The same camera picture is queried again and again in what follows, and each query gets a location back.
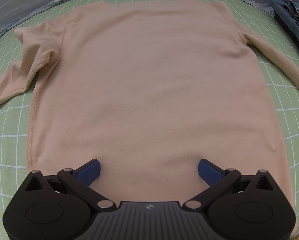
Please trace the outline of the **beige long-sleeve shirt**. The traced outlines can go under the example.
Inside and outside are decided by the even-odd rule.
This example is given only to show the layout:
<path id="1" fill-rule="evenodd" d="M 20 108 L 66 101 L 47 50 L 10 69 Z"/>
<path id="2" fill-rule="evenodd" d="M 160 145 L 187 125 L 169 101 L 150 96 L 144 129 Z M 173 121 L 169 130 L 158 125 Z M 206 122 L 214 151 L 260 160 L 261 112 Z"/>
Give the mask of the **beige long-sleeve shirt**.
<path id="1" fill-rule="evenodd" d="M 200 159 L 268 170 L 290 203 L 289 162 L 257 48 L 299 89 L 299 67 L 224 2 L 95 2 L 14 35 L 0 104 L 32 80 L 27 169 L 99 159 L 94 190 L 119 203 L 185 202 Z"/>

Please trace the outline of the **folded blue jeans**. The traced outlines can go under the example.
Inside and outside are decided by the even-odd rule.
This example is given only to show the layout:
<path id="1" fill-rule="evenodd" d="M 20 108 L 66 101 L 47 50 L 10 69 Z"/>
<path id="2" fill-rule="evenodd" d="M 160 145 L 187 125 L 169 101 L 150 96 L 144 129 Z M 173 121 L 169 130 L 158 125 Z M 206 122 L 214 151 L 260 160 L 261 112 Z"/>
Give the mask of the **folded blue jeans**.
<path id="1" fill-rule="evenodd" d="M 292 0 L 270 0 L 269 4 L 274 10 L 274 19 L 299 48 L 299 3 Z"/>

